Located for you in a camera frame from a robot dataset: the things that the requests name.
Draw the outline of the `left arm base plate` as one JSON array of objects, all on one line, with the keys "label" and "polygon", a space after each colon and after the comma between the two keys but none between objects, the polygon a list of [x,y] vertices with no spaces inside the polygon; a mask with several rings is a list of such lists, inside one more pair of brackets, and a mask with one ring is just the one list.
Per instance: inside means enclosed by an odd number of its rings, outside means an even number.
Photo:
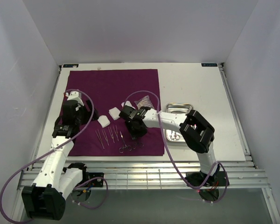
[{"label": "left arm base plate", "polygon": [[84,187],[100,188],[100,187],[103,187],[103,185],[104,185],[104,181],[102,180],[102,178],[104,176],[105,176],[105,174],[102,172],[94,172],[94,173],[93,172],[84,172],[82,183],[84,183],[88,180],[92,180],[92,181],[89,181],[87,184],[85,184]]}]

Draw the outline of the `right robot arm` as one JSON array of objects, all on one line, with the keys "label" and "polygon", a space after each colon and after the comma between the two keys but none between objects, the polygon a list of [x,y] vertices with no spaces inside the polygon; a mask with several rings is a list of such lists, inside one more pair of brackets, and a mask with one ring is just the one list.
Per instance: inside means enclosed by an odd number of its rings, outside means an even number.
[{"label": "right robot arm", "polygon": [[217,179],[220,170],[213,149],[214,127],[196,110],[173,114],[158,112],[149,107],[136,110],[125,105],[119,113],[133,139],[143,137],[148,128],[171,130],[182,135],[187,146],[197,154],[200,174],[210,175],[209,182]]}]

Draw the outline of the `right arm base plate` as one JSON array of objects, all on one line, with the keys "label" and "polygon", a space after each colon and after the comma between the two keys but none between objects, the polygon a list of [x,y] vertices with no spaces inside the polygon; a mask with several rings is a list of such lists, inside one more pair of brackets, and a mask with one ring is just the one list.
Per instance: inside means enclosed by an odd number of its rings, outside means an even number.
[{"label": "right arm base plate", "polygon": [[[185,179],[193,186],[200,186],[204,179],[206,178],[206,174],[201,172],[187,172]],[[204,187],[210,187],[214,185],[218,185],[219,187],[224,187],[230,185],[229,180],[226,180],[225,172],[219,171],[217,174],[210,176],[206,183],[203,185]]]}]

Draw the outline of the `steel forceps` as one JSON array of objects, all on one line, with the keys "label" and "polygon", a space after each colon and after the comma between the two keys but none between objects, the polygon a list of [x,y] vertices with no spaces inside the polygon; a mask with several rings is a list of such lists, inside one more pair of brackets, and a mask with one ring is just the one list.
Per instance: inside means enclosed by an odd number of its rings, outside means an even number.
[{"label": "steel forceps", "polygon": [[125,150],[131,151],[132,147],[130,145],[126,144],[122,132],[120,131],[119,133],[120,133],[120,138],[121,138],[122,144],[123,144],[122,147],[119,148],[119,152],[122,154]]},{"label": "steel forceps", "polygon": [[132,144],[132,149],[136,149],[136,148],[143,148],[144,144],[142,142],[136,141]]}]

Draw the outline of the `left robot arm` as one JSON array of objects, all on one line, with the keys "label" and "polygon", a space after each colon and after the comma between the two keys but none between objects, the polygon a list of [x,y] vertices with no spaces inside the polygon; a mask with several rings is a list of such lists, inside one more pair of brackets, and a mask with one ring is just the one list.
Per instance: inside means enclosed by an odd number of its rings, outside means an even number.
[{"label": "left robot arm", "polygon": [[62,218],[67,197],[85,179],[82,167],[65,168],[65,162],[74,147],[80,127],[86,127],[90,120],[97,118],[98,113],[90,100],[82,103],[76,97],[64,102],[62,114],[54,124],[50,154],[31,186],[25,186],[21,193],[29,218]]}]

